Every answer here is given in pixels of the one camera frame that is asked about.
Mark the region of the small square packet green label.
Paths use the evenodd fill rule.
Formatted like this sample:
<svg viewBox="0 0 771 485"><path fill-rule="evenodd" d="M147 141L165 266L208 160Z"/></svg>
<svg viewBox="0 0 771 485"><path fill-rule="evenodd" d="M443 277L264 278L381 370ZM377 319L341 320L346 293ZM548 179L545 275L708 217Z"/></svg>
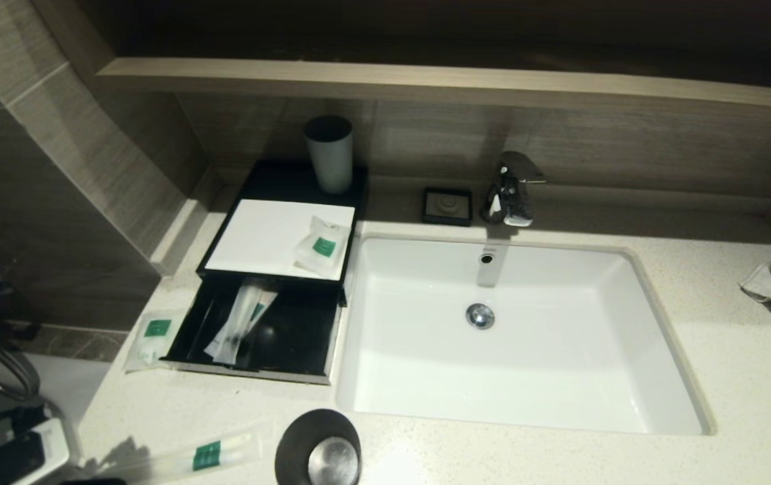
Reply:
<svg viewBox="0 0 771 485"><path fill-rule="evenodd" d="M309 231L294 249L294 264L325 280L338 280L350 228L312 217Z"/></svg>
<svg viewBox="0 0 771 485"><path fill-rule="evenodd" d="M129 347L123 372L130 374L169 368L169 364L162 359L168 355L186 313L183 308L143 313L136 325L135 339Z"/></svg>

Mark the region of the long white packet green label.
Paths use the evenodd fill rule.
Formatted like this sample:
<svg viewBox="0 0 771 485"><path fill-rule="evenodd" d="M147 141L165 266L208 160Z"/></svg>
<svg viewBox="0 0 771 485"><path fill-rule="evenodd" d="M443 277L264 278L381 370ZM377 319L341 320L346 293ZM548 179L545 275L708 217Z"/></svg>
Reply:
<svg viewBox="0 0 771 485"><path fill-rule="evenodd" d="M152 457L118 461L97 473L97 477L119 479L126 485L168 485L193 476L253 463L261 456L260 436L243 432Z"/></svg>
<svg viewBox="0 0 771 485"><path fill-rule="evenodd" d="M261 284L246 284L238 289L234 304L223 326L223 340L215 361L234 364L244 339L254 325L264 317L267 309L277 298L277 292Z"/></svg>
<svg viewBox="0 0 771 485"><path fill-rule="evenodd" d="M205 353L212 357L213 362L219 364L236 362L242 341L253 328L262 311L260 300L263 294L263 285L258 280L243 284L238 289L226 322L205 349Z"/></svg>

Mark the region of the chrome faucet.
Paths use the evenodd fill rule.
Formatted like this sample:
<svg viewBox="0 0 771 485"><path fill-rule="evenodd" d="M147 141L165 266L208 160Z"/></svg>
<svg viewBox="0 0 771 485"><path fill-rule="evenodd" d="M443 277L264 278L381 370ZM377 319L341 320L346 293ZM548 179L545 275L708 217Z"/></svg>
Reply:
<svg viewBox="0 0 771 485"><path fill-rule="evenodd" d="M546 181L545 173L526 154L502 152L496 174L479 209L481 218L493 225L530 227L534 222L534 211L528 185Z"/></svg>

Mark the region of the wooden wall shelf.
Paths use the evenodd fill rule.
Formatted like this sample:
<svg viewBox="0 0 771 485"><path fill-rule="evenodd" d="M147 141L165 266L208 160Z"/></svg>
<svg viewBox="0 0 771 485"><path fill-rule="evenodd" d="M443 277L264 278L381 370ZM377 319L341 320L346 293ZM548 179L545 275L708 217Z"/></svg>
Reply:
<svg viewBox="0 0 771 485"><path fill-rule="evenodd" d="M428 65L119 57L99 85L140 91L238 92L312 98L394 98L503 106L718 102L771 110L771 88L635 75Z"/></svg>

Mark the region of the grey cup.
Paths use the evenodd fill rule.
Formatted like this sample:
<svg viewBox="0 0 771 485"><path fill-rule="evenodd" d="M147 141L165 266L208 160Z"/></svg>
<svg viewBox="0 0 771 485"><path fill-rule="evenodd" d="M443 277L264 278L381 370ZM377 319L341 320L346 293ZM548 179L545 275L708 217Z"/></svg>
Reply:
<svg viewBox="0 0 771 485"><path fill-rule="evenodd" d="M340 116L315 117L305 124L303 135L321 190L345 193L354 177L354 126Z"/></svg>

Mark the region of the round black dish metal centre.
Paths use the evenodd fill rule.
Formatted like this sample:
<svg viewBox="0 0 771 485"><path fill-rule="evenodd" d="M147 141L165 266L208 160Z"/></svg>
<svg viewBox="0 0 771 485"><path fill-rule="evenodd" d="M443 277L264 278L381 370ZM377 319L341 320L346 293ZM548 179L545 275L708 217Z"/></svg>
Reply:
<svg viewBox="0 0 771 485"><path fill-rule="evenodd" d="M324 408L305 412L281 436L274 470L279 485L358 485L360 436L341 412Z"/></svg>

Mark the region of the white sink basin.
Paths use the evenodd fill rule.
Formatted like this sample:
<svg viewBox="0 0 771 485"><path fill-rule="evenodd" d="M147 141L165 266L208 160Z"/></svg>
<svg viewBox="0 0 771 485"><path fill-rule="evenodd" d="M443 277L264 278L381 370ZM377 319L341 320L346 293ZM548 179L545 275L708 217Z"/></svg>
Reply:
<svg viewBox="0 0 771 485"><path fill-rule="evenodd" d="M433 420L699 436L708 419L631 258L367 238L338 406ZM475 303L489 329L465 318Z"/></svg>

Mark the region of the black plastic tray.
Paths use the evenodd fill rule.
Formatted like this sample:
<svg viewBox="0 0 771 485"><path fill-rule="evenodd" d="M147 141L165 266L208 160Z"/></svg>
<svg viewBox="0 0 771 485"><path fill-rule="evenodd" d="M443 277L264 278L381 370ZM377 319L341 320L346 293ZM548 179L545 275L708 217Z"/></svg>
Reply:
<svg viewBox="0 0 771 485"><path fill-rule="evenodd" d="M334 331L345 304L342 286L278 283L277 298L241 340L237 356L215 362L205 349L230 316L242 283L203 280L161 363L192 373L329 385Z"/></svg>

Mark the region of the chrome drain plug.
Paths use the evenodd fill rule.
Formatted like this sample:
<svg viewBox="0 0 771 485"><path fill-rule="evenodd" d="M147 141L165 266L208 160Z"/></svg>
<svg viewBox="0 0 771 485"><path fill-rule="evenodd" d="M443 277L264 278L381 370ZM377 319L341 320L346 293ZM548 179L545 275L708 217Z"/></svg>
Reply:
<svg viewBox="0 0 771 485"><path fill-rule="evenodd" d="M465 311L465 318L468 324L476 329L489 329L496 322L493 310L482 303L475 303L469 306Z"/></svg>

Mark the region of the black soap dish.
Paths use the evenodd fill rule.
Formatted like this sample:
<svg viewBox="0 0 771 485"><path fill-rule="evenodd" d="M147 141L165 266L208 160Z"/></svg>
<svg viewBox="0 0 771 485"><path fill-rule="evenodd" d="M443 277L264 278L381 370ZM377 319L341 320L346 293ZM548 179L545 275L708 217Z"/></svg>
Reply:
<svg viewBox="0 0 771 485"><path fill-rule="evenodd" d="M473 197L470 191L426 187L422 203L425 224L470 227L473 224Z"/></svg>

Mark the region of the black amenity tray with drawer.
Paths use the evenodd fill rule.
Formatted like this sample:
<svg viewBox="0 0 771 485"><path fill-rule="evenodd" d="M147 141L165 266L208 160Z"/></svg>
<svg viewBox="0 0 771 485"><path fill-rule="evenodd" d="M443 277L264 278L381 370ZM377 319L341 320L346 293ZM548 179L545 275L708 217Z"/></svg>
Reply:
<svg viewBox="0 0 771 485"><path fill-rule="evenodd" d="M342 194L333 195L324 193L319 187L314 168L310 162L305 160L278 160L267 159L259 160L250 170L246 181L238 191L234 202L231 204L228 213L235 209L238 203L243 199L258 199L266 201L289 201L289 202L301 202L301 203L316 203L317 205L344 205L351 206L356 209L354 221L350 228L350 238L354 237L355 226L364 217L366 212L366 203L368 199L368 169L363 166L355 166L352 169L352 182L351 187ZM220 229L215 236L218 236L219 231L224 227L225 222L222 222ZM207 252L213 246L213 240L210 243ZM206 279L221 279L221 280L243 280L244 278L265 278L270 280L289 280L289 282L310 282L318 284L339 284L342 286L345 294L345 304L342 307L346 307L350 298L351 289L350 284L346 282L348 273L350 272L350 253L353 240L348 240L348 246L345 251L345 259L342 265L342 272L338 280L316 280L312 278L294 278L287 276L266 276L265 274L253 274L253 273L234 273L234 272L209 272L205 273L201 271L201 260L197 267L198 276L202 280Z"/></svg>

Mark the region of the white ribbed mat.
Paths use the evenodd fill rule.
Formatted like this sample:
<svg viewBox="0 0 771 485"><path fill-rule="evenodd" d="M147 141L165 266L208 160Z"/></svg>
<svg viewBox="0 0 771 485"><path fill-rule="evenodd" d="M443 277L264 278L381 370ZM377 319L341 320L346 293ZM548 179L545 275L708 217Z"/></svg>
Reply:
<svg viewBox="0 0 771 485"><path fill-rule="evenodd" d="M328 274L302 267L296 248L311 233L314 218L349 229L355 214L354 207L344 205L243 199L226 216L201 262L201 271L338 280L347 240L333 252L334 264Z"/></svg>

